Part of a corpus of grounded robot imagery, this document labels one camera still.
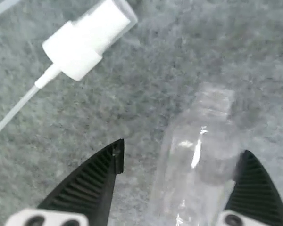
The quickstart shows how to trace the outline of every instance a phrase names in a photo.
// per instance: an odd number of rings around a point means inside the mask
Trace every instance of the transparent bottle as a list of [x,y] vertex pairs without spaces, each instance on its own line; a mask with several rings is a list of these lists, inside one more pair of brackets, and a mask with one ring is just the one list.
[[231,121],[234,92],[203,83],[166,130],[150,196],[149,225],[212,226],[242,153]]

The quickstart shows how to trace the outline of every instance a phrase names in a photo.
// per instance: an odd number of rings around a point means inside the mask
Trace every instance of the gray carpet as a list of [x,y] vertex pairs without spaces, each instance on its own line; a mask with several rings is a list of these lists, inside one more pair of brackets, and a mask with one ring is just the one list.
[[[95,2],[23,0],[0,17],[0,120],[50,65],[41,43]],[[129,3],[140,22],[103,61],[82,82],[58,77],[0,134],[0,225],[122,137],[110,216],[142,225],[163,131],[201,81],[250,101],[245,148],[283,198],[283,0]]]

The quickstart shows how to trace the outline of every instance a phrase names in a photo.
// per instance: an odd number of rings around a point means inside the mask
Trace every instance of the screw hole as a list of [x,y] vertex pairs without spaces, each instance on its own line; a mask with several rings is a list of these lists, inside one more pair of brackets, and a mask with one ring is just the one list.
[[42,226],[45,221],[45,218],[42,216],[35,216],[30,218],[25,226]]
[[225,217],[225,223],[229,226],[243,226],[243,222],[239,216],[229,214]]
[[62,226],[80,226],[80,223],[77,220],[69,220],[65,222]]

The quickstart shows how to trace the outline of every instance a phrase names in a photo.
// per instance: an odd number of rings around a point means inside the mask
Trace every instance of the black gripper pad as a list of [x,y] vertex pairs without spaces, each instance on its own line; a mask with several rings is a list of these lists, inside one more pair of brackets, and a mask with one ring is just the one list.
[[283,203],[269,174],[250,151],[241,157],[236,185],[225,207],[270,226],[283,226]]
[[84,214],[91,226],[107,226],[116,175],[124,170],[124,140],[103,148],[65,178],[39,209]]

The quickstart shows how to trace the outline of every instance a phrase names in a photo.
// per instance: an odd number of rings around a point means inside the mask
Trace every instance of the white spray nozzle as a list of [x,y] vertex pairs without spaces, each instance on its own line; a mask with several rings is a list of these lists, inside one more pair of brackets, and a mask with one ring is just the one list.
[[80,81],[102,60],[105,50],[136,23],[125,0],[104,0],[78,20],[68,21],[42,46],[60,71]]

